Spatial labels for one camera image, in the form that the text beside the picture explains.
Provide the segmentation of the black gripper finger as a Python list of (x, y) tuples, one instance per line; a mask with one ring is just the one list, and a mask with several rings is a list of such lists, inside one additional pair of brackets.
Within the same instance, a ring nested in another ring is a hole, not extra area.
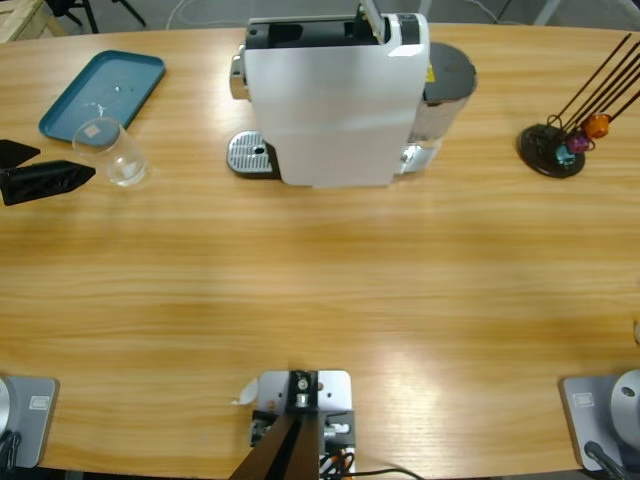
[(38, 148), (8, 139), (1, 139), (0, 168), (2, 170), (16, 168), (40, 153), (41, 150)]
[(72, 192), (96, 175), (96, 169), (66, 160), (54, 160), (1, 171), (5, 206)]

